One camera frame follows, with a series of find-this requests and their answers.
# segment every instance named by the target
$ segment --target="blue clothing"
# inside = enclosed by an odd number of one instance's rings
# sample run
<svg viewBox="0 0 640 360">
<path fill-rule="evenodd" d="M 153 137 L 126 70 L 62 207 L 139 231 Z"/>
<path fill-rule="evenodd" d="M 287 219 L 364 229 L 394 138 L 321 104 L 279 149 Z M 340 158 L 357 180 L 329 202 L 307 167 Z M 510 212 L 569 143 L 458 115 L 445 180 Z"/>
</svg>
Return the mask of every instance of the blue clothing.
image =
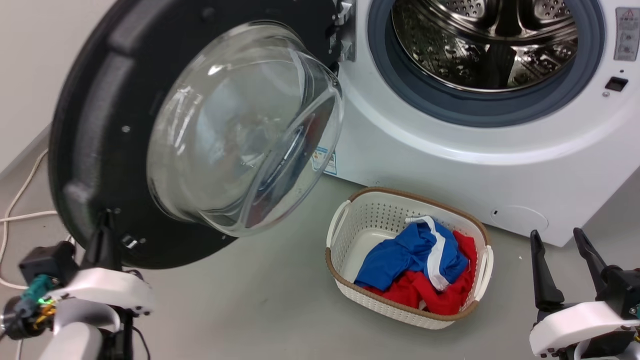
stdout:
<svg viewBox="0 0 640 360">
<path fill-rule="evenodd" d="M 412 223 L 395 239 L 377 244 L 364 259 L 354 283 L 386 291 L 407 270 L 424 272 L 440 291 L 454 283 L 467 268 L 468 259 L 458 250 L 452 232 L 430 217 L 424 218 L 435 225 L 435 231 L 425 222 Z M 432 271 L 437 274 L 430 274 L 429 268 L 437 269 Z"/>
</svg>

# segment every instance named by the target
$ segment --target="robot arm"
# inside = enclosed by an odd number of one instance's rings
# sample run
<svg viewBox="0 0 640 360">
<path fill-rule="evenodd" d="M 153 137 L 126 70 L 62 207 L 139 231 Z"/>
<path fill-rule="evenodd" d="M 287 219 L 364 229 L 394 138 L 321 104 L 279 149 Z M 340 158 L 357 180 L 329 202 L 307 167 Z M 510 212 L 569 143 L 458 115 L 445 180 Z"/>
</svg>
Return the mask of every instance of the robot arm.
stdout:
<svg viewBox="0 0 640 360">
<path fill-rule="evenodd" d="M 14 340 L 50 329 L 54 336 L 41 360 L 130 360 L 133 319 L 154 310 L 140 273 L 122 270 L 111 214 L 99 224 L 81 266 L 65 241 L 35 248 L 20 263 L 29 288 L 5 306 L 3 329 Z"/>
<path fill-rule="evenodd" d="M 640 359 L 640 269 L 607 266 L 582 229 L 574 229 L 573 235 L 588 264 L 596 301 L 564 304 L 564 295 L 545 261 L 540 235 L 534 230 L 530 240 L 538 321 L 529 335 L 533 354 L 567 360 Z"/>
</svg>

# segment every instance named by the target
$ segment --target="gray floor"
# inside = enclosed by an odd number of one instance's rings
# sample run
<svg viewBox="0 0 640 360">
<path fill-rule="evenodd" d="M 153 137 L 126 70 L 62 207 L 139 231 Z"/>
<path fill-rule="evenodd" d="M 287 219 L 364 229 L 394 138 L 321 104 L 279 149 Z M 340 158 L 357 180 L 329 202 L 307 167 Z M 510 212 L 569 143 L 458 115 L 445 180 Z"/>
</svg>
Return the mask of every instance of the gray floor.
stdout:
<svg viewBox="0 0 640 360">
<path fill-rule="evenodd" d="M 0 180 L 2 212 L 44 146 Z M 324 239 L 335 208 L 358 189 L 324 177 L 299 210 L 272 230 L 182 268 L 142 271 L 158 307 L 136 325 L 153 359 L 534 359 L 528 343 L 536 316 L 529 243 L 499 229 L 490 229 L 495 268 L 487 294 L 474 314 L 444 330 L 405 325 L 343 297 L 324 263 Z M 639 190 L 636 173 L 585 227 L 602 257 L 623 268 L 637 267 L 640 255 Z M 13 214 L 52 208 L 43 167 Z M 56 217 L 11 224 L 4 278 L 20 282 L 16 265 L 26 252 L 65 235 Z M 550 247 L 547 259 L 568 302 L 593 300 L 573 243 Z M 18 293 L 0 286 L 0 304 Z M 25 341 L 22 358 L 37 359 L 47 340 Z M 13 359 L 15 349 L 4 340 L 0 359 Z M 136 358 L 146 358 L 139 341 Z"/>
</svg>

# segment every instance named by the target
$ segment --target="warning label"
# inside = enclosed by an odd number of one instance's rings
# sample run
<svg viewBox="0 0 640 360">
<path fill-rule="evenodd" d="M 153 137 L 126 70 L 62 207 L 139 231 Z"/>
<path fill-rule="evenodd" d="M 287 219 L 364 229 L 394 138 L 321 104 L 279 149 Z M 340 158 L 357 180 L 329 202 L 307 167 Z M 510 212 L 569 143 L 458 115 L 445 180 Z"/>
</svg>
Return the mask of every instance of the warning label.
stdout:
<svg viewBox="0 0 640 360">
<path fill-rule="evenodd" d="M 614 60 L 635 61 L 640 45 L 640 8 L 616 9 L 616 34 Z"/>
<path fill-rule="evenodd" d="M 320 169 L 320 167 L 322 167 L 322 164 L 324 163 L 327 157 L 327 154 L 328 154 L 328 150 L 325 149 L 324 147 L 319 146 L 316 148 L 316 151 L 314 151 L 314 155 L 312 158 L 314 170 L 317 171 L 318 169 Z M 330 175 L 338 174 L 338 168 L 336 167 L 336 164 L 335 164 L 335 151 L 331 153 L 329 164 L 327 164 L 326 168 L 324 168 L 324 173 L 330 174 Z"/>
</svg>

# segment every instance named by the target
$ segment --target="electrical cable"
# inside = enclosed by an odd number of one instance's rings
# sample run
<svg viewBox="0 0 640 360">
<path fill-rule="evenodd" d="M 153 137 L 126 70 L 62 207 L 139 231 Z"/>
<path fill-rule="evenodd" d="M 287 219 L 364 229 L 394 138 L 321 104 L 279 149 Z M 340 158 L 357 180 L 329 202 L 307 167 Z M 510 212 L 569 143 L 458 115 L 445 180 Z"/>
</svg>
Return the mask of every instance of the electrical cable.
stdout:
<svg viewBox="0 0 640 360">
<path fill-rule="evenodd" d="M 24 340 L 20 339 L 18 341 L 18 350 L 15 352 L 15 360 L 20 360 L 20 356 L 22 356 L 22 342 Z"/>
<path fill-rule="evenodd" d="M 138 328 L 135 326 L 132 326 L 131 328 L 133 329 L 133 331 L 137 332 L 138 335 L 140 335 L 140 340 L 142 340 L 142 345 L 144 345 L 145 350 L 147 351 L 147 360 L 151 360 L 151 352 L 149 351 L 149 347 L 147 346 L 147 342 L 145 341 L 145 337 L 142 335 L 142 332 L 138 330 Z"/>
<path fill-rule="evenodd" d="M 33 180 L 33 177 L 35 176 L 36 172 L 38 171 L 38 167 L 40 167 L 40 163 L 42 162 L 42 159 L 44 158 L 44 156 L 48 153 L 48 149 L 43 151 L 38 158 L 36 159 L 35 164 L 33 165 L 33 168 L 31 169 L 31 173 L 29 173 L 29 176 L 27 176 L 27 179 L 24 181 L 24 184 L 22 184 L 22 187 L 20 188 L 20 190 L 18 191 L 18 193 L 16 194 L 16 196 L 13 198 L 13 200 L 11 201 L 11 204 L 9 205 L 9 207 L 7 208 L 6 212 L 4 213 L 4 218 L 0 218 L 0 224 L 4 224 L 3 226 L 3 239 L 2 239 L 2 245 L 0 245 L 0 265 L 2 265 L 2 261 L 4 259 L 4 253 L 6 252 L 6 247 L 7 247 L 7 243 L 8 243 L 8 237 L 9 237 L 9 222 L 11 221 L 18 221 L 18 220 L 27 220 L 27 219 L 32 219 L 32 218 L 40 218 L 40 217 L 46 217 L 46 216 L 51 216 L 51 215 L 57 215 L 58 212 L 55 210 L 49 210 L 49 211 L 40 211 L 38 213 L 32 213 L 32 214 L 26 214 L 26 215 L 18 215 L 15 217 L 11 217 L 11 211 L 13 210 L 13 207 L 16 205 L 16 203 L 18 203 L 18 200 L 20 200 L 20 198 L 22 197 L 22 194 L 27 190 L 27 187 L 29 186 L 29 184 L 31 183 L 31 180 Z M 67 238 L 65 239 L 65 241 L 69 241 L 71 244 L 73 244 L 74 246 L 76 246 L 76 240 L 73 239 L 73 237 L 71 235 L 68 235 Z M 2 275 L 0 275 L 0 284 L 5 285 L 9 288 L 13 288 L 13 289 L 18 289 L 18 290 L 25 290 L 28 287 L 24 286 L 24 285 L 18 285 L 18 284 L 12 284 L 6 280 L 4 280 L 2 278 Z M 10 329 L 10 327 L 14 326 L 15 322 L 10 324 L 9 326 L 6 327 L 6 329 Z M 2 332 L 0 334 L 0 340 L 2 340 L 3 337 L 6 336 L 6 329 L 4 332 Z M 15 359 L 16 360 L 20 360 L 20 356 L 22 354 L 22 340 L 20 340 L 18 342 L 18 349 L 16 351 L 15 354 Z"/>
<path fill-rule="evenodd" d="M 20 190 L 18 191 L 18 194 L 16 194 L 16 196 L 13 198 L 13 200 L 11 201 L 11 204 L 7 208 L 6 212 L 4 213 L 4 217 L 5 218 L 0 220 L 0 222 L 4 222 L 2 246 L 0 247 L 0 265 L 2 264 L 2 260 L 4 258 L 4 252 L 6 251 L 7 238 L 9 237 L 9 221 L 12 221 L 12 218 L 10 218 L 11 210 L 13 210 L 13 207 L 15 206 L 15 204 L 18 202 L 18 200 L 20 199 L 20 197 L 24 193 L 24 190 L 26 190 L 27 186 L 29 186 L 29 183 L 33 179 L 33 176 L 36 174 L 36 171 L 38 170 L 38 167 L 40 166 L 40 163 L 42 162 L 42 158 L 44 158 L 44 156 L 47 154 L 47 152 L 48 152 L 48 150 L 45 150 L 38 156 L 38 159 L 36 160 L 36 163 L 33 165 L 33 168 L 31 169 L 31 173 L 27 177 L 26 181 L 24 181 L 24 184 L 22 185 L 22 188 L 20 188 Z M 37 216 L 34 215 L 34 214 L 30 214 L 30 215 L 22 215 L 21 217 L 17 217 L 17 218 L 20 218 L 22 220 L 22 219 L 25 219 L 25 218 L 33 218 L 33 217 L 37 217 Z M 0 284 L 8 286 L 10 288 L 18 289 L 18 290 L 25 290 L 27 288 L 27 286 L 24 286 L 24 285 L 18 285 L 18 284 L 10 283 L 10 282 L 4 280 L 1 275 L 0 275 Z"/>
</svg>

